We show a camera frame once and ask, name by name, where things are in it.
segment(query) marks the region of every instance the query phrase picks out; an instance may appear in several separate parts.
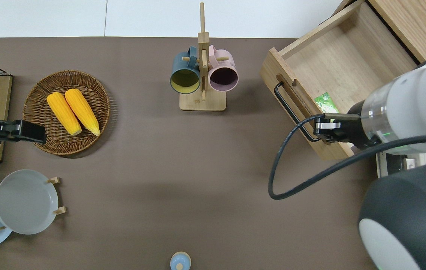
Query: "yellow corn cob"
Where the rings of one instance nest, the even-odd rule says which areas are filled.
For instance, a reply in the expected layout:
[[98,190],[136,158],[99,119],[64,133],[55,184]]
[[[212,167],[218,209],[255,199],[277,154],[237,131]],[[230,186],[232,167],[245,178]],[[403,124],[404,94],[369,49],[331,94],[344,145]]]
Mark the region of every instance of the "yellow corn cob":
[[78,89],[69,89],[64,94],[64,97],[73,112],[76,114],[76,117],[85,126],[85,128],[96,136],[99,136],[100,127],[98,125],[98,120],[94,116],[91,107],[88,102],[86,102],[86,99],[83,97],[81,92]]
[[78,135],[81,132],[78,120],[76,120],[75,115],[61,93],[53,92],[49,94],[46,101],[68,133]]

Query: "pink mug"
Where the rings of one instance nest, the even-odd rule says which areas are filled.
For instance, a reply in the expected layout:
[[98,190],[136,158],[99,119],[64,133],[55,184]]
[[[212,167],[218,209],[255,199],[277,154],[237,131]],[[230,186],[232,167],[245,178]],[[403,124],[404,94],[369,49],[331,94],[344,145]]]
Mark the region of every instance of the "pink mug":
[[[228,57],[228,60],[218,61],[217,58]],[[216,91],[230,91],[238,84],[238,72],[231,53],[225,49],[209,46],[209,86]]]

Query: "dark blue mug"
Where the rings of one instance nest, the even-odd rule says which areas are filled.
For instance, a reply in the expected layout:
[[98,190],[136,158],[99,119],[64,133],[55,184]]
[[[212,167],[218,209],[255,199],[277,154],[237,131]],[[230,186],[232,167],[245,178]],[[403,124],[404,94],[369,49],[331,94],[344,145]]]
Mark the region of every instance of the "dark blue mug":
[[[187,52],[178,53],[173,60],[170,84],[180,94],[190,94],[199,88],[197,53],[198,49],[190,46]],[[183,57],[188,57],[189,60],[183,60]]]

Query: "mug handle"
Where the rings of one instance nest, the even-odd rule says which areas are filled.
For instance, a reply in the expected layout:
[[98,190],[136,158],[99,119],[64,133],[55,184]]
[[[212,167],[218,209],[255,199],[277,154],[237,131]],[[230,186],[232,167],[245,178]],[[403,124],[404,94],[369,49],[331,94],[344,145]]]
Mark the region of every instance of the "mug handle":
[[209,45],[208,60],[211,66],[213,66],[213,68],[220,66],[218,60],[216,60],[216,48],[214,47],[214,45]]
[[198,55],[198,49],[195,46],[190,46],[188,50],[188,67],[194,68],[194,65],[196,65],[196,55]]

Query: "wicker basket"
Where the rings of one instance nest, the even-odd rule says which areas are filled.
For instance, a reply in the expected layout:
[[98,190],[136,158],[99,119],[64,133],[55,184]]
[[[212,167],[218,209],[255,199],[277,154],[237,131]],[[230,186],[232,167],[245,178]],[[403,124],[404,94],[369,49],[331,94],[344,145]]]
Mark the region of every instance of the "wicker basket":
[[110,100],[105,88],[94,77],[76,70],[56,72],[40,80],[31,90],[23,107],[23,119],[46,128],[46,143],[35,145],[41,150],[59,156],[79,153],[93,143],[95,136],[82,125],[82,131],[76,136],[70,135],[55,114],[51,111],[46,97],[52,92],[64,94],[68,89],[81,91],[90,105],[100,125],[100,136],[110,117]]

